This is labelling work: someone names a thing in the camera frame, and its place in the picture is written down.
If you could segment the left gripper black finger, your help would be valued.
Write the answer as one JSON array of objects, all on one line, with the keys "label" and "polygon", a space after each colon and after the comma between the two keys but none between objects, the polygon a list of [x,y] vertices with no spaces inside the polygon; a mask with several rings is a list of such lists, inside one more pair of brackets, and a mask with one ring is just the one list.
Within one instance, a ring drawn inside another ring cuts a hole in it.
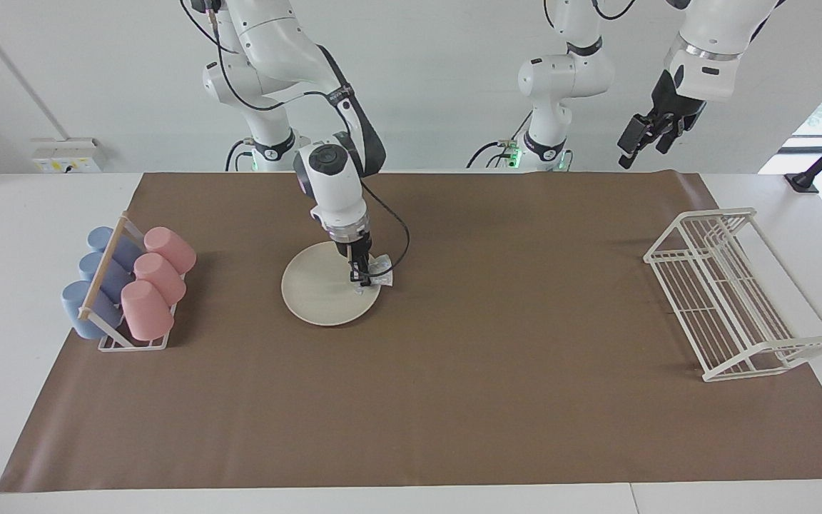
[{"label": "left gripper black finger", "polygon": [[666,153],[671,150],[673,143],[678,137],[681,137],[684,131],[684,123],[683,121],[672,121],[666,130],[662,131],[660,134],[659,142],[656,144],[656,149],[662,155],[666,155]]},{"label": "left gripper black finger", "polygon": [[654,126],[654,120],[649,115],[634,114],[621,133],[617,146],[621,151],[619,165],[623,169],[630,169],[639,151],[647,144],[649,130]]}]

